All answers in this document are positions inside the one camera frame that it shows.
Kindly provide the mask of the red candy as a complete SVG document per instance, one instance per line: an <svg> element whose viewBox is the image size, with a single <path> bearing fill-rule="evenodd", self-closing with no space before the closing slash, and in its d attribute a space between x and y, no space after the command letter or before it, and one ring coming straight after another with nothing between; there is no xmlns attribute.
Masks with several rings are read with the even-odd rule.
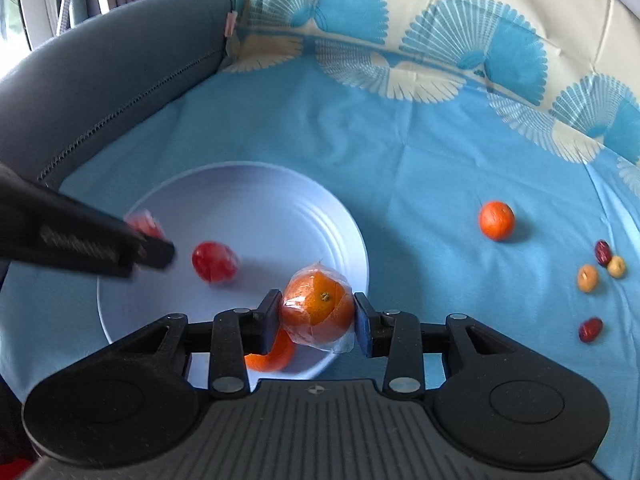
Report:
<svg viewBox="0 0 640 480"><path fill-rule="evenodd" d="M192 266L198 277L206 283L232 281L240 270L240 259L227 245L217 242L198 244L192 252Z"/></svg>
<svg viewBox="0 0 640 480"><path fill-rule="evenodd" d="M161 240L165 237L164 231L160 226L160 222L155 219L148 210L128 214L125 221L138 232Z"/></svg>

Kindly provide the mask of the bare orange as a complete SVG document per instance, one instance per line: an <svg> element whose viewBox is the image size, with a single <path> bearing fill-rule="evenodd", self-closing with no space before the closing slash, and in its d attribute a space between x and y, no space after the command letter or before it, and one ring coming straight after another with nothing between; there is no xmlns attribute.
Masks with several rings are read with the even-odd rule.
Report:
<svg viewBox="0 0 640 480"><path fill-rule="evenodd" d="M245 364L255 372L280 372L293 359L295 348L296 344L286 330L280 328L271 350L267 354L249 354L245 357Z"/></svg>

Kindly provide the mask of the orange fruit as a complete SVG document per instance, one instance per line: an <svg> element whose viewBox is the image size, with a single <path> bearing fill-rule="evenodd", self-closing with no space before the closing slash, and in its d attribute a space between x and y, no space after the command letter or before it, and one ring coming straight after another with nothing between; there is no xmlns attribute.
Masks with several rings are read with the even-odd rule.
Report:
<svg viewBox="0 0 640 480"><path fill-rule="evenodd" d="M281 325L293 342L334 354L354 348L355 316L352 286L320 262L292 276L279 311Z"/></svg>

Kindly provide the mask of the small orange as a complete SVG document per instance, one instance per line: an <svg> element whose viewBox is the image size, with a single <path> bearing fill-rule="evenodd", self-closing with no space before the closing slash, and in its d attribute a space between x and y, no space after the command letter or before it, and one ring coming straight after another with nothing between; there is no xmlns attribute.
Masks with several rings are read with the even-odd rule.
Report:
<svg viewBox="0 0 640 480"><path fill-rule="evenodd" d="M482 233L496 242L506 240L515 229L515 214L503 202L489 202L480 208L478 225Z"/></svg>

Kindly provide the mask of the dark red jujube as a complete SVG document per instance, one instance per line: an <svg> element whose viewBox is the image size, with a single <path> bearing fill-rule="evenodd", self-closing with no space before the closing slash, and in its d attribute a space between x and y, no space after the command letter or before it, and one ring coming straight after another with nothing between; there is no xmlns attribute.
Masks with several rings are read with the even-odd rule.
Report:
<svg viewBox="0 0 640 480"><path fill-rule="evenodd" d="M613 257L610 245L605 240L598 240L594 245L594 256L598 265L606 268Z"/></svg>
<svg viewBox="0 0 640 480"><path fill-rule="evenodd" d="M588 320L585 320L585 322L582 322L582 324L579 325L578 337L584 344L591 344L593 341L598 339L603 329L603 321L594 316L593 318L588 318Z"/></svg>

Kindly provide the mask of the light blue round plate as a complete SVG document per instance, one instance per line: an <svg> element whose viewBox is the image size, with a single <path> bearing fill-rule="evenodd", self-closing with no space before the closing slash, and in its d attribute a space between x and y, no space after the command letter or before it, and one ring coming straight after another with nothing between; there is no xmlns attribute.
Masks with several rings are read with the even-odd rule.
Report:
<svg viewBox="0 0 640 480"><path fill-rule="evenodd" d="M104 334L114 342L169 313L213 321L255 309L271 289L313 264L337 272L354 292L369 286L366 244L352 215L302 174L258 162L224 162L180 174L127 212L155 223L175 246L165 271L137 268L130 280L96 286Z"/></svg>

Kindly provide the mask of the blue fan-pattern cloth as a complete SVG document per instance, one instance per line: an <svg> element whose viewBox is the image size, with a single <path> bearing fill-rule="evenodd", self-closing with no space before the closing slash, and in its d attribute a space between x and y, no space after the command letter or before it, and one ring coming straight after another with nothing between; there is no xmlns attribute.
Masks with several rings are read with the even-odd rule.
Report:
<svg viewBox="0 0 640 480"><path fill-rule="evenodd" d="M327 188L375 306L462 311L588 377L611 410L597 465L638 477L638 0L231 0L216 73L58 188L120 217L224 162ZM494 200L515 214L501 242L478 225Z"/></svg>

